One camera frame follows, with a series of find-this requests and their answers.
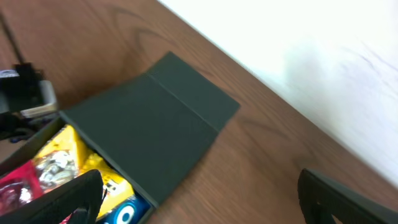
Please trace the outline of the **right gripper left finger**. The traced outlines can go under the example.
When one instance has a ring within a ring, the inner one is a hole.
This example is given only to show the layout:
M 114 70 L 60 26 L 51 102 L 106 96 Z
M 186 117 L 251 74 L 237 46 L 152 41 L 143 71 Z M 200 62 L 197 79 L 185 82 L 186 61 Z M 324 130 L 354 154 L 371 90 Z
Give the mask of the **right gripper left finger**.
M 103 202 L 103 181 L 90 170 L 34 201 L 1 216 L 1 223 L 94 223 Z

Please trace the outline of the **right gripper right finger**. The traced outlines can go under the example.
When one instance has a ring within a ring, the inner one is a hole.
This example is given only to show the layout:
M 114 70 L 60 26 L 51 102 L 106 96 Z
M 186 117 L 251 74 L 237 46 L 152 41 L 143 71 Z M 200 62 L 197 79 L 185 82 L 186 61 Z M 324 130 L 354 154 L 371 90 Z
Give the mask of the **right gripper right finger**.
M 397 223 L 397 212 L 311 169 L 298 178 L 298 199 L 307 224 Z

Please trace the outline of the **yellow Hacks candy bag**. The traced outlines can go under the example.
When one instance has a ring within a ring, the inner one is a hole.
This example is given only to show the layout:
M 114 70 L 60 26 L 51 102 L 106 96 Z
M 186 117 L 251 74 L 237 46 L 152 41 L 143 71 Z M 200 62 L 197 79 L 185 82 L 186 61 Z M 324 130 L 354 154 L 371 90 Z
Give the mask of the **yellow Hacks candy bag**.
M 132 185 L 80 139 L 75 129 L 65 125 L 33 158 L 41 189 L 47 193 L 88 172 L 99 170 L 105 198 L 97 219 L 134 196 Z

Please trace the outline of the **blue Oreo cookie pack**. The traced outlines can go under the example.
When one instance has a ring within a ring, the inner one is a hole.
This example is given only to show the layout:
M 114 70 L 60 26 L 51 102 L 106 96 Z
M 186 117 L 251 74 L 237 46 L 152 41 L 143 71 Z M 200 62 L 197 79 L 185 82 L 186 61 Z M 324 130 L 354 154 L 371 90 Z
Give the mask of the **blue Oreo cookie pack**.
M 140 195 L 133 195 L 117 205 L 103 218 L 99 224 L 137 224 L 150 205 Z

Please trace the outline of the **red Hacks candy bag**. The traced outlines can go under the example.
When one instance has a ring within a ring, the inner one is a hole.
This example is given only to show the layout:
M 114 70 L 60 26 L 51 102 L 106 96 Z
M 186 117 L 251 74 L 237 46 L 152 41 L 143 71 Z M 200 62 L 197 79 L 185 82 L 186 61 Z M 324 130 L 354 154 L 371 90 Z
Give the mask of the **red Hacks candy bag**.
M 16 210 L 43 194 L 33 162 L 29 160 L 1 178 L 1 215 Z

